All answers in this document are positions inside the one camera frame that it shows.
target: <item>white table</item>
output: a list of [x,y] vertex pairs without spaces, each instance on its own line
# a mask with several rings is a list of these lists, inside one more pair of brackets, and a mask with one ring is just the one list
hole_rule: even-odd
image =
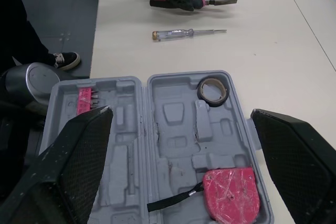
[[[154,30],[227,29],[227,34],[153,42]],[[238,0],[201,11],[160,10],[149,0],[99,0],[91,77],[223,69],[246,118],[261,108],[312,124],[336,148],[336,72],[293,0]],[[294,223],[258,161],[275,223]]]
[[295,0],[295,2],[336,68],[336,0]]

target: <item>gray tool case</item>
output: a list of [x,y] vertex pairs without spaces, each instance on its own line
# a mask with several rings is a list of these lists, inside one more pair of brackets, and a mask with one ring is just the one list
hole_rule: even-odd
[[[197,98],[197,85],[215,77],[229,89],[224,105]],[[89,224],[210,224],[203,193],[148,213],[147,203],[190,190],[207,170],[252,167],[260,198],[257,224],[274,222],[255,151],[260,143],[245,120],[230,75],[223,71],[158,74],[143,87],[136,77],[62,81],[52,90],[40,153],[76,116],[79,88],[98,91],[113,109],[100,187]]]

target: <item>tool compartment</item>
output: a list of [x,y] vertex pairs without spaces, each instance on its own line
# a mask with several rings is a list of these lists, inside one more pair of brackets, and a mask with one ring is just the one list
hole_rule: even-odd
[[[197,98],[198,83],[219,79],[229,97],[219,107]],[[273,223],[254,141],[231,77],[222,71],[159,74],[147,87],[135,77],[63,81],[51,94],[43,152],[76,116],[78,90],[98,92],[113,109],[104,172],[88,223],[208,224],[203,193],[148,213],[147,203],[190,190],[211,169],[252,167],[260,198],[255,223]]]

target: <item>voltage tester screwdriver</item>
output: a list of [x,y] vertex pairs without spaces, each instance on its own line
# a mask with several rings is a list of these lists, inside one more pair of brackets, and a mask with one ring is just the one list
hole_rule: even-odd
[[175,39],[183,37],[193,37],[197,35],[220,34],[226,33],[226,30],[170,30],[170,31],[154,31],[153,40]]

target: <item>white shoe sole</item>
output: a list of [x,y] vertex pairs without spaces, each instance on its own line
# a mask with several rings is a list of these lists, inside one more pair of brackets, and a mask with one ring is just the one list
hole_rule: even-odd
[[63,71],[70,70],[70,69],[74,68],[75,66],[77,66],[80,63],[79,54],[76,53],[76,52],[74,52],[74,53],[77,55],[77,58],[72,63],[70,63],[69,65],[66,65],[64,67],[59,68],[60,70],[63,70]]

